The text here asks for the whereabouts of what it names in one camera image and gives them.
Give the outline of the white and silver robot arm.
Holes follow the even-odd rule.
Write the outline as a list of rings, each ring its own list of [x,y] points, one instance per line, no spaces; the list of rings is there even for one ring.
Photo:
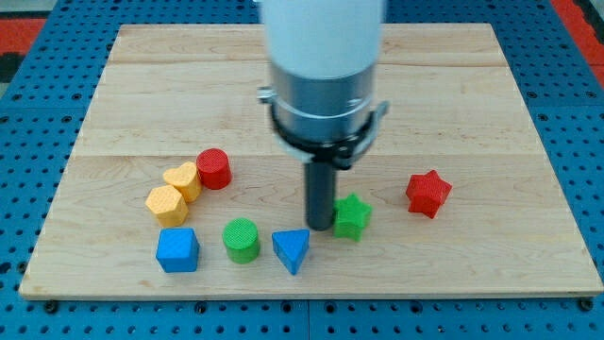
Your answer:
[[[271,83],[259,99],[273,130],[304,163],[350,168],[388,108],[374,99],[383,0],[261,0]]]

